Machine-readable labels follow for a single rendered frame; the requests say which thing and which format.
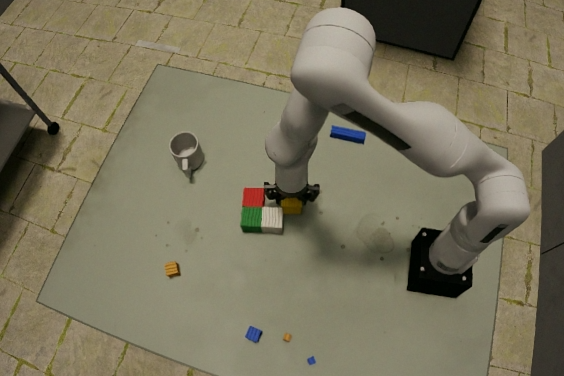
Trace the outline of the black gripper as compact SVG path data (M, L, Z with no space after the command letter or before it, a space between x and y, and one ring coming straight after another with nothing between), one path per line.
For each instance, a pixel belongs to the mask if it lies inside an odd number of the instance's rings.
M276 192L274 192L274 190ZM310 192L307 193L308 191L310 191L311 193ZM288 197L288 198L297 197L298 200L302 201L302 207L304 207L304 205L307 204L307 200L309 200L310 202L313 202L317 198L317 196L319 195L319 184L315 184L314 186L309 186L309 184L306 184L306 186L299 192L287 193L287 192L282 191L277 186L276 181L275 181L274 185L269 184L268 182L264 182L264 193L269 200L276 199L276 203L279 204L279 206L281 206L281 200L284 200L286 197ZM303 194L301 195L301 193L303 193Z

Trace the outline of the red cube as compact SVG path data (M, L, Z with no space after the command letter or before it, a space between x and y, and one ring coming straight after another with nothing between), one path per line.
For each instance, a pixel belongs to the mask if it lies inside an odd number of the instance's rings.
M264 188L244 188L242 206L264 207L264 203L265 203Z

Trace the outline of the grey mug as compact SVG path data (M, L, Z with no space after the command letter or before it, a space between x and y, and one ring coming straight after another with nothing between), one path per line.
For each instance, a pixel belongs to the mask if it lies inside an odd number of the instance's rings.
M198 146L196 146L197 142ZM194 150L195 148L196 150ZM169 149L177 165L183 170L186 178L191 177L191 171L197 169L204 160L199 141L191 132L184 131L173 136L169 143ZM194 152L192 152L193 150ZM191 152L192 154L190 154ZM175 156L175 154L179 156Z

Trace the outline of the green cube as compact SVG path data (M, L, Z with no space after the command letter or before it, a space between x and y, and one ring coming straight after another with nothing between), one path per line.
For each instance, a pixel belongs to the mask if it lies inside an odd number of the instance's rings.
M262 233L262 208L242 206L240 224L242 232Z

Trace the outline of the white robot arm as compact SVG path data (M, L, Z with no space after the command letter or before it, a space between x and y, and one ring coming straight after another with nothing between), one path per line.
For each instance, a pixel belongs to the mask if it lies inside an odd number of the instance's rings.
M308 161L331 112L433 176L464 174L472 182L476 201L465 204L430 246L430 262L439 272L464 273L492 242L529 217L521 171L450 111L433 102L394 103L372 88L376 37L364 16L347 8L325 9L302 36L290 73L293 91L265 140L282 191L306 186Z

